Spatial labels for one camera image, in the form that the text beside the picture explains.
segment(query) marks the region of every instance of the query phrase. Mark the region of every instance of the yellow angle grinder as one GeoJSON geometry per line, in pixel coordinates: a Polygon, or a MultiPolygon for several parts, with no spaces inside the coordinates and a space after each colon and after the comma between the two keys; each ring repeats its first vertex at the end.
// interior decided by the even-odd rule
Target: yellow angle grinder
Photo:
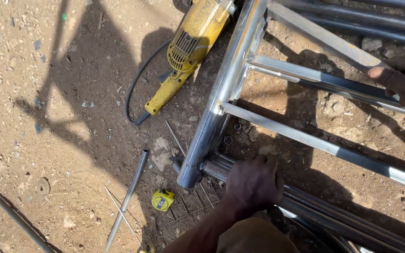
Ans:
{"type": "Polygon", "coordinates": [[[151,198],[153,207],[159,211],[166,212],[174,202],[174,193],[165,189],[157,190],[151,198]]]}
{"type": "Polygon", "coordinates": [[[198,68],[225,26],[229,15],[236,10],[233,0],[193,0],[175,37],[165,42],[143,63],[126,95],[125,113],[128,121],[138,126],[160,108],[180,89],[187,78],[198,68]],[[129,115],[129,100],[134,85],[152,57],[167,46],[167,59],[172,70],[159,77],[160,88],[146,102],[144,112],[135,122],[129,115]]]}

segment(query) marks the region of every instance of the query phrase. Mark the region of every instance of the dirt ground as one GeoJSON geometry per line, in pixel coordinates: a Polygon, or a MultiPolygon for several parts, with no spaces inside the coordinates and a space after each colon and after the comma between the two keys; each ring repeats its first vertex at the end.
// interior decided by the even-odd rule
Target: dirt ground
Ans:
{"type": "MultiPolygon", "coordinates": [[[[177,145],[165,120],[184,147],[189,144],[233,24],[158,116],[140,127],[131,126],[124,116],[126,91],[139,65],[173,37],[186,10],[177,0],[0,1],[0,193],[58,252],[104,251],[117,214],[104,185],[121,202],[144,149],[150,155],[127,218],[138,237],[156,251],[222,198],[224,186],[210,178],[190,190],[177,186],[177,173],[168,162],[177,145]],[[47,198],[37,191],[43,177],[51,187],[47,198]],[[151,206],[153,192],[161,187],[176,193],[172,211],[151,206]],[[195,213],[183,217],[187,212],[195,213]],[[173,216],[183,218],[168,223],[173,216]]],[[[341,36],[360,46],[361,37],[341,36]]],[[[405,55],[405,46],[385,42],[371,53],[384,60],[389,51],[405,55]]],[[[259,52],[371,84],[362,73],[276,22],[269,25],[259,52]]],[[[134,118],[168,68],[164,51],[146,68],[131,100],[134,118]]],[[[255,72],[245,83],[240,105],[405,169],[402,114],[255,72]]],[[[273,153],[287,184],[405,238],[405,186],[241,123],[242,130],[229,129],[234,143],[222,145],[224,152],[237,159],[253,152],[273,153]],[[233,146],[241,146],[242,152],[233,146]]],[[[110,251],[138,248],[122,224],[110,251]]],[[[2,208],[0,252],[42,252],[2,208]]]]}

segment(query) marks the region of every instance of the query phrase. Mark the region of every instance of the sandy soil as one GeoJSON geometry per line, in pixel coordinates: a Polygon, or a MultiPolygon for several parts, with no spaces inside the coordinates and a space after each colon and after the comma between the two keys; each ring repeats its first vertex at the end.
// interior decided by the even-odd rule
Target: sandy soil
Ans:
{"type": "MultiPolygon", "coordinates": [[[[177,174],[168,162],[177,145],[165,120],[184,146],[191,141],[232,24],[158,116],[138,128],[124,118],[126,91],[138,66],[173,36],[185,11],[177,0],[0,2],[0,193],[59,251],[104,251],[117,213],[104,185],[122,201],[144,149],[150,156],[128,209],[128,219],[143,242],[162,250],[222,197],[223,186],[210,178],[202,182],[210,200],[200,186],[177,186],[177,174]],[[51,186],[47,198],[37,191],[41,178],[51,186]],[[161,187],[176,193],[172,212],[156,211],[150,204],[161,187]],[[172,215],[178,219],[197,210],[167,224],[172,215]]],[[[272,22],[268,32],[261,54],[368,82],[351,66],[278,23],[272,22]]],[[[360,45],[359,37],[346,38],[360,45]]],[[[388,50],[405,55],[405,47],[390,43],[372,53],[384,59],[388,50]]],[[[132,97],[134,118],[168,68],[165,52],[147,67],[132,97]]],[[[260,78],[254,72],[249,76],[242,106],[405,169],[404,115],[260,78]]],[[[236,158],[256,151],[274,153],[288,184],[405,237],[405,186],[243,124],[241,131],[229,129],[234,143],[244,147],[243,154],[222,146],[227,153],[236,158]]],[[[111,252],[138,248],[128,227],[121,225],[111,252]]],[[[1,208],[0,252],[41,252],[1,208]]]]}

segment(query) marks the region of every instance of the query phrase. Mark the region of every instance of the black cable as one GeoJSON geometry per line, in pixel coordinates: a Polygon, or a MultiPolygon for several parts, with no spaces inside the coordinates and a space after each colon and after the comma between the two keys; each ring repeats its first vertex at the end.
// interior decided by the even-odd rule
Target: black cable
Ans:
{"type": "Polygon", "coordinates": [[[137,80],[139,79],[140,75],[142,74],[143,70],[145,69],[146,66],[148,66],[149,61],[154,58],[154,56],[157,55],[157,53],[162,50],[162,48],[166,47],[169,43],[171,43],[173,40],[173,38],[170,38],[169,40],[167,40],[166,42],[164,42],[163,44],[161,44],[156,50],[154,50],[154,52],[149,55],[149,57],[146,59],[146,61],[142,64],[142,66],[140,66],[139,70],[137,71],[137,74],[135,75],[135,78],[132,80],[132,84],[131,87],[129,87],[129,90],[127,91],[126,94],[126,106],[125,106],[125,114],[126,114],[126,118],[127,121],[129,121],[129,123],[131,123],[134,126],[138,126],[140,123],[142,123],[146,118],[149,117],[149,113],[145,112],[142,117],[140,117],[137,121],[133,121],[131,119],[131,117],[129,116],[129,101],[131,100],[131,95],[132,95],[132,91],[134,90],[135,87],[135,83],[137,83],[137,80]]]}

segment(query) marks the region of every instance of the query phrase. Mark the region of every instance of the yellow tape measure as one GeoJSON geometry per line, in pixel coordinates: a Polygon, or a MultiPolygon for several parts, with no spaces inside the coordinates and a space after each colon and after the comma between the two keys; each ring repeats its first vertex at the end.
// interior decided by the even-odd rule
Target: yellow tape measure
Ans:
{"type": "Polygon", "coordinates": [[[173,198],[174,193],[161,189],[154,192],[151,203],[155,209],[166,212],[166,210],[168,210],[168,208],[174,202],[173,198]]]}

